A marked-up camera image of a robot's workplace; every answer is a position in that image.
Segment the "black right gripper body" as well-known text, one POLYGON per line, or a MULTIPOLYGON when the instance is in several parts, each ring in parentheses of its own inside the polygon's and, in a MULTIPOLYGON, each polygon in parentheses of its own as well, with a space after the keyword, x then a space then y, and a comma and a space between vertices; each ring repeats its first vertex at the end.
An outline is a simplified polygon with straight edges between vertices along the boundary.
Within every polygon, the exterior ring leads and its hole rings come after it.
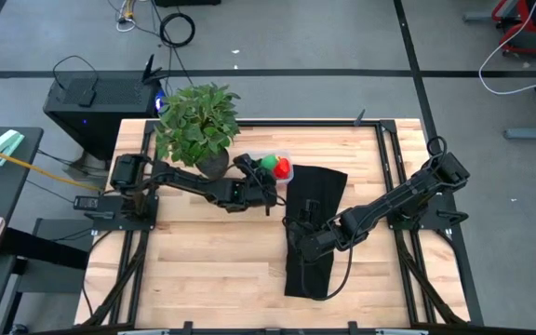
POLYGON ((306 262, 313 262, 334 250, 345 251, 344 235, 336 218, 321 226, 309 221, 290 220, 290 246, 306 262))

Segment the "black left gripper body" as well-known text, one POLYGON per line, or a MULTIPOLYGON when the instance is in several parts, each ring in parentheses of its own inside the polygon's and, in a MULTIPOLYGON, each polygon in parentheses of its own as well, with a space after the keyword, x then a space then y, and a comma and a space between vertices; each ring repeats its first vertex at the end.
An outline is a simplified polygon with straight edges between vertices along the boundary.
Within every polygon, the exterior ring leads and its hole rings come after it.
POLYGON ((245 200, 249 207, 271 208, 276 205, 276 179, 266 168, 247 169, 245 200))

